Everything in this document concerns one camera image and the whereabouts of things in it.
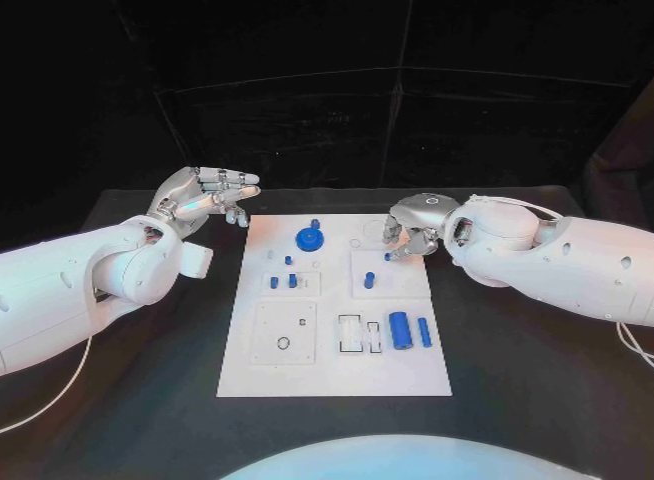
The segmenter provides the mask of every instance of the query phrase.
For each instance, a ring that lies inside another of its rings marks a hole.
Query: dark background
[[[186,164],[579,195],[653,75],[654,0],[0,2],[0,251]]]

